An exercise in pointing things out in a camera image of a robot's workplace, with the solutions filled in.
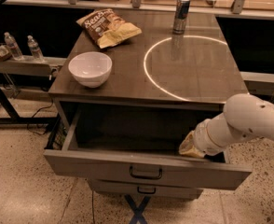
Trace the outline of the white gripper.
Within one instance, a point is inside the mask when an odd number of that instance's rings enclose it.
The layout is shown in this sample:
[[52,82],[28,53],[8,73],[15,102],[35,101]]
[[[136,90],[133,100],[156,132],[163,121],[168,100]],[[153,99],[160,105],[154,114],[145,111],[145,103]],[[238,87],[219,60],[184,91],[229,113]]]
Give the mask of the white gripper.
[[179,146],[179,154],[203,159],[226,149],[224,142],[226,122],[223,119],[205,119],[191,131]]

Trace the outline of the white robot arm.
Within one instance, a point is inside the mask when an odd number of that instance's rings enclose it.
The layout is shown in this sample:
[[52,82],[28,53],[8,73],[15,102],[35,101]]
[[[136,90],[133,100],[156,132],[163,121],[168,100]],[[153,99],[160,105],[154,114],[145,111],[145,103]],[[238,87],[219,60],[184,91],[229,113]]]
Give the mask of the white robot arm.
[[251,94],[236,94],[227,99],[220,115],[205,119],[187,135],[179,154],[215,156],[230,145],[256,137],[274,141],[274,104]]

